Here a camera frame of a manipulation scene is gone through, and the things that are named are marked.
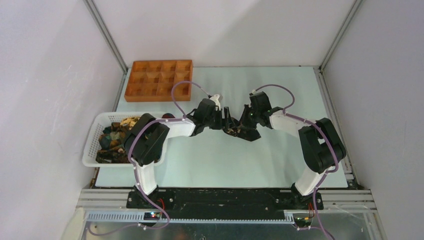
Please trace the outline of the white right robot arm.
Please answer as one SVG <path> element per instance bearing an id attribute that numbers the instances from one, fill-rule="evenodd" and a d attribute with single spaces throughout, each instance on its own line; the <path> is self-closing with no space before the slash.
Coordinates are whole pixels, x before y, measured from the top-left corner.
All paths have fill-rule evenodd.
<path id="1" fill-rule="evenodd" d="M 325 176 L 339 169 L 339 162 L 347 156 L 334 124 L 328 118 L 308 120 L 287 112 L 282 107 L 272 107 L 268 95 L 250 93 L 250 104 L 244 106 L 239 120 L 239 131 L 245 132 L 249 140 L 260 138 L 257 125 L 283 131 L 299 139 L 306 168 L 293 184 L 291 204 L 304 209 L 311 202 L 310 194 L 324 181 Z"/>

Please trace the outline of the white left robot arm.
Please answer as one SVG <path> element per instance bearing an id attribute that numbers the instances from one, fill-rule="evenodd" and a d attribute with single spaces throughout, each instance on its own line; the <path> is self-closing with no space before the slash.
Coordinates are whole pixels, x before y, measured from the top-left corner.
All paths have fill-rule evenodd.
<path id="1" fill-rule="evenodd" d="M 156 118 L 145 113 L 126 134 L 124 149 L 133 165 L 135 186 L 141 192 L 138 201 L 145 208 L 153 208 L 158 202 L 158 194 L 154 192 L 158 187 L 154 167 L 168 139 L 194 137 L 204 128 L 226 132 L 236 126 L 229 108 L 221 106 L 220 97 L 215 94 L 202 99 L 197 108 L 180 118 Z"/>

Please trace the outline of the black gold floral tie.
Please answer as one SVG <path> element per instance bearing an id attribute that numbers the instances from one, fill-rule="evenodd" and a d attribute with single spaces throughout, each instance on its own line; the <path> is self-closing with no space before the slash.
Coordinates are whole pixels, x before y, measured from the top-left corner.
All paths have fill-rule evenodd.
<path id="1" fill-rule="evenodd" d="M 256 141 L 262 136 L 259 131 L 254 127 L 236 126 L 223 129 L 223 132 L 229 136 L 246 140 L 249 142 Z"/>

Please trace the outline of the wooden compartment tray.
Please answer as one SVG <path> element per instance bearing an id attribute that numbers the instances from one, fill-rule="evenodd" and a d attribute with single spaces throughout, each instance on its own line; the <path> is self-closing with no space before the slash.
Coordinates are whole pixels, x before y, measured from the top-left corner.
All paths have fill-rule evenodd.
<path id="1" fill-rule="evenodd" d="M 171 102 L 175 84 L 191 82 L 193 61 L 138 60 L 134 61 L 124 99 L 127 102 Z"/>

